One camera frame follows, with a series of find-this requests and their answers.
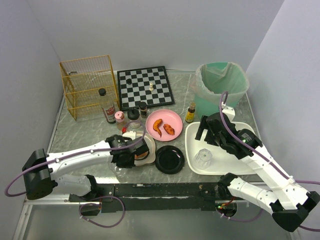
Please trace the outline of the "clear drinking glass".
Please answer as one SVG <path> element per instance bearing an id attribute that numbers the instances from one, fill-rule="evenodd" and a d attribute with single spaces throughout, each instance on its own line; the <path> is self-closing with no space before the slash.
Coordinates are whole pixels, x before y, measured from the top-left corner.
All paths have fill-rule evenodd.
<path id="1" fill-rule="evenodd" d="M 123 178 L 127 174 L 128 170 L 130 170 L 129 168 L 118 167 L 112 162 L 108 163 L 108 167 L 117 178 Z"/>

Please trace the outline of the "beige bowl with handles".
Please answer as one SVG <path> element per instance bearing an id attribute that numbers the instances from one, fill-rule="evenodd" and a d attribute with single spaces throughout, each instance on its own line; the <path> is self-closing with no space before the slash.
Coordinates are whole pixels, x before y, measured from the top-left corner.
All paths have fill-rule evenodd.
<path id="1" fill-rule="evenodd" d="M 156 143 L 154 139 L 148 133 L 146 133 L 144 135 L 144 140 L 148 146 L 149 152 L 148 152 L 148 155 L 143 159 L 134 161 L 134 164 L 136 167 L 140 167 L 143 165 L 150 165 L 154 163 L 154 161 L 156 160 Z"/>

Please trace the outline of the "clear faceted glass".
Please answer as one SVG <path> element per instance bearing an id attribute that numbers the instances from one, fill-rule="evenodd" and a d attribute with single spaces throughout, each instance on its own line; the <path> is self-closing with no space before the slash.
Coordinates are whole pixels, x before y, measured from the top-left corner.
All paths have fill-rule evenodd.
<path id="1" fill-rule="evenodd" d="M 194 165 L 200 170 L 207 169 L 213 160 L 213 155 L 210 150 L 203 148 L 194 156 Z"/>

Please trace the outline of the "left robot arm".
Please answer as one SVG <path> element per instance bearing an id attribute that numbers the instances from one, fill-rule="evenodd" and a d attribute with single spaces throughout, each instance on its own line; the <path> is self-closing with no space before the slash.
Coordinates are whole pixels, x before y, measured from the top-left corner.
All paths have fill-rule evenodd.
<path id="1" fill-rule="evenodd" d="M 155 142 L 146 136 L 114 134 L 87 147 L 58 153 L 35 150 L 24 164 L 23 180 L 28 200 L 38 200 L 50 195 L 54 189 L 90 200 L 98 192 L 95 178 L 91 175 L 76 177 L 69 172 L 103 163 L 118 168 L 132 168 L 139 161 L 149 164 L 155 158 Z"/>

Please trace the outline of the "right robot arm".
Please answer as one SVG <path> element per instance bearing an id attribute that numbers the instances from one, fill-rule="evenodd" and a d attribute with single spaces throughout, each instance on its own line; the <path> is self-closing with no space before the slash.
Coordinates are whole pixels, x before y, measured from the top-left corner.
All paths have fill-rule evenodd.
<path id="1" fill-rule="evenodd" d="M 289 176 L 269 154 L 255 133 L 247 128 L 237 130 L 225 113 L 202 116 L 196 140 L 223 149 L 250 167 L 270 188 L 262 189 L 244 181 L 234 173 L 226 173 L 217 183 L 221 197 L 247 200 L 271 214 L 284 230 L 294 232 L 320 202 L 320 195 L 308 191 Z"/>

